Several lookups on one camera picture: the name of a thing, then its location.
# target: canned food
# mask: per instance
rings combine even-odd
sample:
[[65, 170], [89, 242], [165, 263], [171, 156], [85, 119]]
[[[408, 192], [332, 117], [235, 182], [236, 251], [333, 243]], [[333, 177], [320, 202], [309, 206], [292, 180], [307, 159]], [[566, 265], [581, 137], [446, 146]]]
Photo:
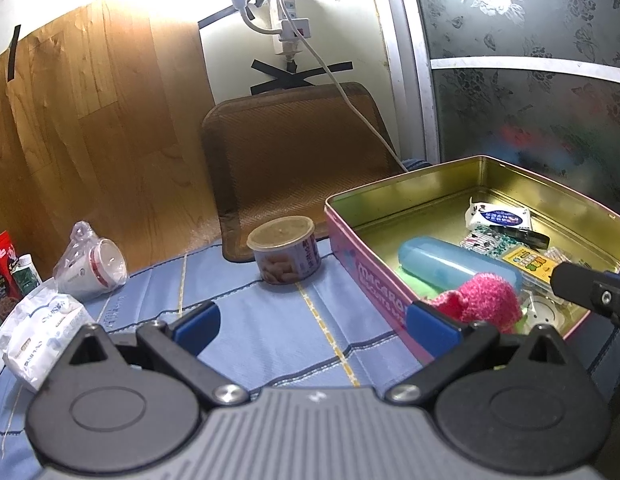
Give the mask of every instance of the canned food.
[[261, 277], [283, 285], [304, 280], [321, 265], [314, 222], [307, 216], [285, 216], [266, 222], [248, 235]]

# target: clear plastic bag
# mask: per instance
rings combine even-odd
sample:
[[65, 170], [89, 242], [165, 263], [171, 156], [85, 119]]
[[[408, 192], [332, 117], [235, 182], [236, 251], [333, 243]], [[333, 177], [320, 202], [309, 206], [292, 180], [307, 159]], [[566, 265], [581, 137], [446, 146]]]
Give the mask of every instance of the clear plastic bag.
[[88, 222], [81, 221], [74, 224], [52, 275], [59, 292], [85, 301], [126, 283], [128, 269], [115, 243], [99, 238]]
[[0, 326], [5, 365], [36, 392], [78, 330], [94, 320], [47, 280], [21, 300]]

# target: silver screw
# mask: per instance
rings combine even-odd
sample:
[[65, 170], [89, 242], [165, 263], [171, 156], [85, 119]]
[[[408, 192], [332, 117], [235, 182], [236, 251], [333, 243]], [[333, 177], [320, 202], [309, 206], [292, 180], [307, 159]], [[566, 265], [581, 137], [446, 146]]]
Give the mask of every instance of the silver screw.
[[222, 404], [240, 404], [248, 400], [248, 392], [238, 384], [223, 384], [212, 394]]
[[390, 398], [394, 402], [413, 402], [421, 397], [421, 390], [414, 384], [399, 384], [390, 390]]

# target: white wall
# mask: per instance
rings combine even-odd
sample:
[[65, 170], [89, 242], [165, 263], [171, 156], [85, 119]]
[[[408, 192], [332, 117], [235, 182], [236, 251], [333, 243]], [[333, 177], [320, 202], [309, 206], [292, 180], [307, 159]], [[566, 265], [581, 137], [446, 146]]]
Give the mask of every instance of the white wall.
[[[14, 26], [21, 37], [93, 0], [0, 0], [0, 54], [10, 45]], [[198, 21], [229, 5], [229, 0], [127, 0], [149, 6], [175, 19]], [[338, 73], [339, 81], [357, 81], [372, 94], [392, 142], [398, 134], [384, 40], [374, 0], [298, 0], [300, 16], [311, 20], [312, 46], [326, 63], [351, 61], [354, 70]], [[259, 10], [268, 20], [268, 8]], [[251, 31], [237, 14], [223, 18], [201, 31], [201, 41], [215, 101], [250, 95], [250, 86], [271, 79], [250, 68], [259, 59], [278, 68], [285, 60], [275, 56], [272, 38]], [[298, 70], [317, 68], [308, 52], [296, 56]], [[326, 75], [308, 79], [328, 83]]]

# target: green cloth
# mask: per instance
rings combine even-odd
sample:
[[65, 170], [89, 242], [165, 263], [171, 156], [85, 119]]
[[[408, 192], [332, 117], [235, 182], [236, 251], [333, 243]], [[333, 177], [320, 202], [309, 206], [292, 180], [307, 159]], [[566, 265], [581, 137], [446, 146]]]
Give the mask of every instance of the green cloth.
[[399, 278], [404, 280], [404, 283], [408, 285], [422, 300], [433, 300], [440, 293], [442, 293], [442, 290], [439, 290], [438, 288], [435, 288], [426, 282], [421, 281], [419, 278], [415, 278], [413, 275], [405, 272], [402, 266], [398, 266], [394, 272], [397, 276], [399, 276]]

